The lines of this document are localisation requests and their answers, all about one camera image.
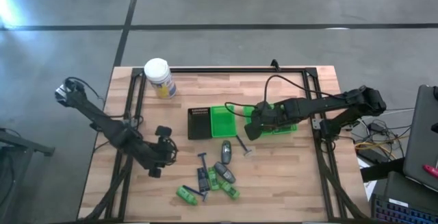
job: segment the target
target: wooden tabletop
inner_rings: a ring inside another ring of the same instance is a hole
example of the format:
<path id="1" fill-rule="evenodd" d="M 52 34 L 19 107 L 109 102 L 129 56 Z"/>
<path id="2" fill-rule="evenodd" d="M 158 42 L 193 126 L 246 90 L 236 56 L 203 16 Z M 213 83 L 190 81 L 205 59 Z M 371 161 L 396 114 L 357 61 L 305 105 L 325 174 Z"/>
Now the wooden tabletop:
<path id="1" fill-rule="evenodd" d="M 316 67 L 322 91 L 339 93 L 335 68 Z M 131 70 L 131 67 L 114 69 L 105 106 L 107 114 L 123 113 Z M 281 75 L 303 84 L 300 74 Z M 202 164 L 197 154 L 206 152 L 207 166 L 213 166 L 220 161 L 220 148 L 224 140 L 188 140 L 187 109 L 223 105 L 225 101 L 256 104 L 263 99 L 263 87 L 269 76 L 271 73 L 174 73 L 177 95 L 172 99 L 158 99 L 148 84 L 142 108 L 145 122 L 139 130 L 145 140 L 156 142 L 156 127 L 171 127 L 171 137 L 179 152 L 177 162 L 164 168 L 159 179 L 149 177 L 148 171 L 134 162 L 125 221 L 326 220 L 309 120 L 299 123 L 298 131 L 292 134 L 264 136 L 249 141 L 244 132 L 244 118 L 237 116 L 237 133 L 253 150 L 252 156 L 245 158 L 237 140 L 229 139 L 233 150 L 229 169 L 236 177 L 234 186 L 240 191 L 240 198 L 233 201 L 219 190 L 209 192 L 207 202 L 203 203 L 198 198 L 197 206 L 189 206 L 175 194 L 177 188 L 184 184 L 198 188 L 196 169 Z M 268 87 L 268 101 L 271 103 L 304 96 L 303 90 L 281 79 L 272 79 Z M 237 107 L 235 111 L 241 112 L 242 109 Z M 336 114 L 339 112 L 329 112 L 328 117 Z M 105 137 L 99 134 L 96 146 L 105 141 Z M 90 213 L 107 191 L 115 155 L 116 150 L 111 145 L 101 147 L 93 155 L 79 217 Z M 351 140 L 337 140 L 335 156 L 342 186 L 361 211 L 369 215 L 370 209 Z M 337 204 L 332 188 L 331 196 L 336 213 Z M 114 207 L 116 213 L 118 199 Z"/>

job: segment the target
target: green tray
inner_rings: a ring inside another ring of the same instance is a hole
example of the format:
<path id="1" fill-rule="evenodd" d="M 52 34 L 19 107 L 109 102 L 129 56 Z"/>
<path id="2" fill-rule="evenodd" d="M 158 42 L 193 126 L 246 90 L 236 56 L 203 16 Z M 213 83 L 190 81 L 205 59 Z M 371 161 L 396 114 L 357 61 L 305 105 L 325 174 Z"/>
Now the green tray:
<path id="1" fill-rule="evenodd" d="M 244 115 L 245 116 L 251 116 L 251 113 L 253 112 L 254 107 L 244 107 Z M 245 117 L 245 122 L 246 124 L 251 122 L 251 118 L 250 117 Z M 261 135 L 270 135 L 270 134 L 288 134 L 288 133 L 292 133 L 292 132 L 296 132 L 296 130 L 298 130 L 298 127 L 296 126 L 296 124 L 291 125 L 290 127 L 282 127 L 279 129 L 275 129 L 272 132 L 262 132 Z"/>
<path id="2" fill-rule="evenodd" d="M 227 106 L 234 111 L 234 105 Z M 225 106 L 210 107 L 211 136 L 214 138 L 227 138 L 237 135 L 235 128 L 235 115 L 230 113 Z"/>

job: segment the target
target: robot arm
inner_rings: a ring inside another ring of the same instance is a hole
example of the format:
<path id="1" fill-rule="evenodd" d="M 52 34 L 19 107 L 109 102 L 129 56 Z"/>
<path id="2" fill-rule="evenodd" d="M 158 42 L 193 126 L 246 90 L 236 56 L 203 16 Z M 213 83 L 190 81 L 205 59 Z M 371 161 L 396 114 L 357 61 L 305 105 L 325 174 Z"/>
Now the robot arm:
<path id="1" fill-rule="evenodd" d="M 354 123 L 362 116 L 382 114 L 386 110 L 386 104 L 379 91 L 365 86 L 319 99 L 290 98 L 274 103 L 273 107 L 261 102 L 253 110 L 251 123 L 245 125 L 245 132 L 250 140 L 254 140 L 264 131 L 299 123 L 313 114 L 344 108 L 346 110 L 334 119 L 320 122 L 322 138 L 333 139 L 343 126 Z"/>
<path id="2" fill-rule="evenodd" d="M 76 108 L 98 127 L 109 143 L 117 150 L 132 155 L 144 169 L 149 170 L 149 176 L 160 177 L 161 170 L 166 165 L 175 162 L 177 148 L 170 139 L 172 130 L 159 126 L 155 135 L 158 143 L 143 141 L 142 135 L 128 122 L 115 121 L 87 100 L 84 87 L 77 81 L 67 79 L 56 91 L 55 97 L 65 107 Z"/>

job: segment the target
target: keyboard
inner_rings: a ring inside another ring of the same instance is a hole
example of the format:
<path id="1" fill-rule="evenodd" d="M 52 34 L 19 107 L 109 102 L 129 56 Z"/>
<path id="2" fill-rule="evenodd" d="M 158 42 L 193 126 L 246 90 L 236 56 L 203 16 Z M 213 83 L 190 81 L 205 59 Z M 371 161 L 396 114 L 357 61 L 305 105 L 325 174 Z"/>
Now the keyboard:
<path id="1" fill-rule="evenodd" d="M 438 223 L 438 212 L 412 206 L 388 197 L 371 196 L 372 217 L 390 223 L 433 224 Z"/>

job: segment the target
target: concrete floor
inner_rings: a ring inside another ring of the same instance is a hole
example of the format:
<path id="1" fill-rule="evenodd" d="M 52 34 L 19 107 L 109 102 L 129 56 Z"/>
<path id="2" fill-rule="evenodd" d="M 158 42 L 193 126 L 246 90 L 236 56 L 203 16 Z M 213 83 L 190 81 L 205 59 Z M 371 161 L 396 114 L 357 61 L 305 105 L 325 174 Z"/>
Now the concrete floor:
<path id="1" fill-rule="evenodd" d="M 75 219 L 96 133 L 82 115 L 56 103 L 53 91 L 65 77 L 77 76 L 105 95 L 122 34 L 51 26 L 124 25 L 130 1 L 0 0 L 0 24 L 24 27 L 0 31 L 0 127 L 56 147 L 52 158 L 34 156 L 17 223 Z M 436 23 L 437 2 L 138 0 L 132 24 Z M 273 58 L 282 65 L 335 65 L 342 90 L 366 84 L 381 91 L 388 108 L 410 108 L 420 84 L 438 85 L 436 38 L 433 28 L 131 31 L 121 65 L 154 57 L 173 66 L 267 65 Z M 411 117 L 381 118 L 396 127 Z"/>

